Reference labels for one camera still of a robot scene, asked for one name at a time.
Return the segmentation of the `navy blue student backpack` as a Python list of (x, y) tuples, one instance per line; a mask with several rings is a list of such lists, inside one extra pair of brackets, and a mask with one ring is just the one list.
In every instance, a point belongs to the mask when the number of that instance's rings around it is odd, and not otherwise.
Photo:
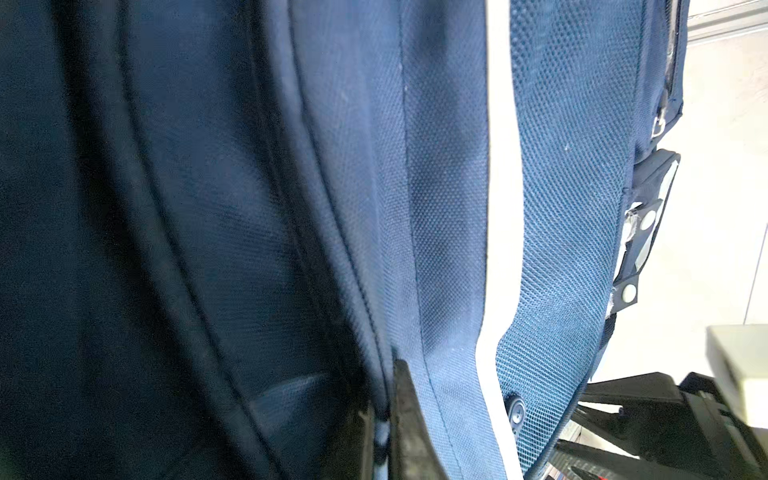
[(327, 479), (394, 361), (538, 479), (670, 187), (685, 1), (5, 1), (1, 475)]

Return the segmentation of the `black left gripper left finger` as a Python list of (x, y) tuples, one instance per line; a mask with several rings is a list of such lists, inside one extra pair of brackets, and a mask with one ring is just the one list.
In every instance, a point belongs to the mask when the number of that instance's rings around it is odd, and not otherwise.
[(371, 404), (355, 406), (346, 414), (326, 456), (327, 479), (373, 478), (374, 417)]

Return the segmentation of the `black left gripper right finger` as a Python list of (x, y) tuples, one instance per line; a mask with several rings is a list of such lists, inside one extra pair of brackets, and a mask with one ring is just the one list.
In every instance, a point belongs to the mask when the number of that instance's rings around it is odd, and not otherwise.
[(389, 479), (446, 480), (433, 447), (408, 364), (394, 361), (391, 401)]

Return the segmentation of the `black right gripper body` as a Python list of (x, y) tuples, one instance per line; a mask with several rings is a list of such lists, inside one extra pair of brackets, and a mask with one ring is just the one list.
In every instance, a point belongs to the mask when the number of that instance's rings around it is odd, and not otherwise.
[(592, 383), (573, 421), (619, 453), (560, 440), (552, 466), (567, 479), (764, 479), (767, 454), (712, 378), (681, 384), (659, 372)]

